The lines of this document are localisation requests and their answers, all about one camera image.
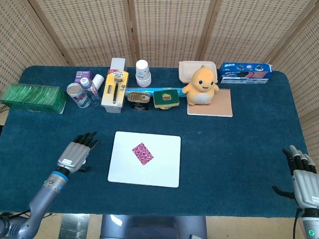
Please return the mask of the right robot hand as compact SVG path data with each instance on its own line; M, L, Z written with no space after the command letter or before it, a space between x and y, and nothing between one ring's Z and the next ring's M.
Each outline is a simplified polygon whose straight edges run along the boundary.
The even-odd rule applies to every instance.
M315 162L306 153L302 153L294 145L283 149L287 159L293 182L293 192L281 191L273 186L276 194L293 199L302 209L319 208L319 173Z

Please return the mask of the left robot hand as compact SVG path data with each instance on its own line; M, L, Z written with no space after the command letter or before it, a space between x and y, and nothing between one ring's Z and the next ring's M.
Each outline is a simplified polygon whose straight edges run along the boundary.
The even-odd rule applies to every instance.
M68 176L75 172L88 172L91 166L86 165L86 159L92 149L100 142L94 140L97 132L88 132L76 136L64 149L58 159L57 170Z

